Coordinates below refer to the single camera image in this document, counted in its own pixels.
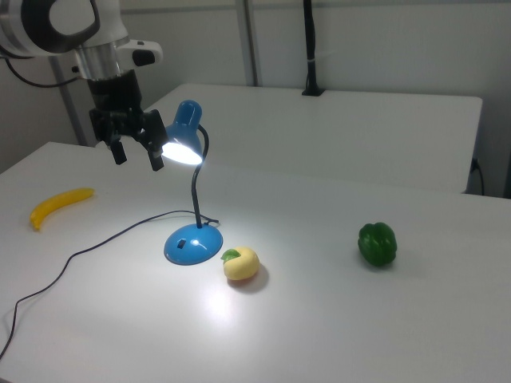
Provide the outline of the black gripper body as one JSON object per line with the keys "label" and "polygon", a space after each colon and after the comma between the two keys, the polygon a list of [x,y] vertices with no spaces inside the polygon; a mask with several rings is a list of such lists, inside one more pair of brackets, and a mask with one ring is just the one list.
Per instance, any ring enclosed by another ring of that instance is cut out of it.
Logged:
{"label": "black gripper body", "polygon": [[137,76],[130,70],[107,80],[89,80],[94,108],[89,111],[96,138],[109,147],[129,136],[148,151],[160,151],[166,131],[160,113],[141,107]]}

